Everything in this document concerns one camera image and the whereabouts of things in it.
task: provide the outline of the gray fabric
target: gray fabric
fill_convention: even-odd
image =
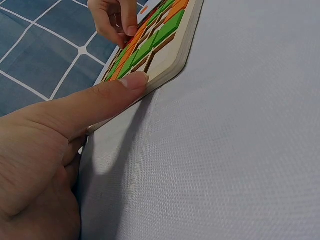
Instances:
[[[89,139],[82,239],[320,239],[319,9],[205,1],[182,74]]]

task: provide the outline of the green tile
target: green tile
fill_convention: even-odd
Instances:
[[[154,20],[157,19],[157,17],[159,17],[159,15],[162,13],[162,7],[160,7],[153,15],[152,17],[149,19],[147,26],[149,26],[150,24],[153,23]]]
[[[170,7],[173,3],[175,2],[175,0],[168,0],[166,1],[166,3],[162,6],[161,11],[164,12],[168,7]]]
[[[157,47],[179,28],[184,13],[185,10],[181,10],[161,28],[153,43],[153,47]]]
[[[129,59],[124,63],[121,72],[119,73],[118,78],[122,79],[133,67],[133,61],[135,60],[135,57],[137,56],[138,51],[135,51],[134,54],[132,54]]]
[[[122,50],[122,52],[120,53],[120,55],[118,56],[116,63],[120,63],[120,60],[123,58],[123,56],[126,54],[126,51],[128,50],[128,46],[126,46],[125,49]]]
[[[152,48],[153,48],[153,44],[155,39],[158,36],[159,31],[157,31],[155,34],[152,35],[152,37],[150,37],[143,45],[142,47],[139,49],[134,61],[133,61],[133,65],[135,66],[137,63],[139,63],[141,60],[144,59],[145,56],[147,56]]]
[[[117,62],[114,64],[114,66],[113,66],[113,68],[111,69],[110,73],[109,73],[108,76],[106,77],[106,80],[107,80],[107,81],[108,81],[108,80],[112,77],[112,75],[115,73],[115,71],[117,70],[117,67],[118,67],[119,63],[120,63],[120,61],[117,61]]]

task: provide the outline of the blue mat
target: blue mat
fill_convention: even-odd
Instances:
[[[87,0],[0,0],[0,117],[92,87],[115,47]]]

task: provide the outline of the adult hand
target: adult hand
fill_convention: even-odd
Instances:
[[[125,47],[127,36],[133,37],[138,31],[137,0],[88,0],[97,32]]]
[[[78,239],[76,182],[86,129],[145,91],[135,72],[0,118],[0,239]]]

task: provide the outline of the game board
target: game board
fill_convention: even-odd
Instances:
[[[176,77],[184,68],[203,0],[161,0],[141,21],[124,50],[117,48],[97,83],[115,81],[143,71],[149,76],[145,95]],[[145,6],[140,14],[148,9]],[[94,131],[100,123],[91,128]]]

